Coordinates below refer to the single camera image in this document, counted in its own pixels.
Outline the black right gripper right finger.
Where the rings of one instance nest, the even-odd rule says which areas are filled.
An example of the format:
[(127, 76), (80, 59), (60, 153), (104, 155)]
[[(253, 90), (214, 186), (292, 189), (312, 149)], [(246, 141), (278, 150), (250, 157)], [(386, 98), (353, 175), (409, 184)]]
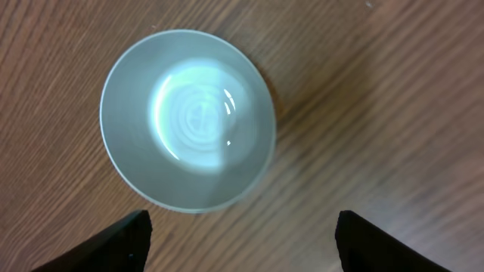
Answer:
[(344, 272), (448, 272), (350, 210), (339, 213), (335, 240)]

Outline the grey bowl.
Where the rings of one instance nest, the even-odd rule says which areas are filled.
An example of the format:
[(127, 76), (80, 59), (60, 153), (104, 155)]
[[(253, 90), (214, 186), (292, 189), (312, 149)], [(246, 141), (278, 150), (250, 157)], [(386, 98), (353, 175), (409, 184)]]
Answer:
[(192, 29), (128, 48), (107, 76), (99, 121), (122, 179), (177, 212), (234, 204), (275, 152), (275, 107), (260, 72), (232, 44)]

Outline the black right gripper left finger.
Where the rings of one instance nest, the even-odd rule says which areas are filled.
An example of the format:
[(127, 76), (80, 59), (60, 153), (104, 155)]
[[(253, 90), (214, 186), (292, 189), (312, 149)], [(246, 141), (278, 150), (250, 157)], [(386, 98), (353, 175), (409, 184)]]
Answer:
[(136, 210), (35, 272), (144, 272), (152, 223)]

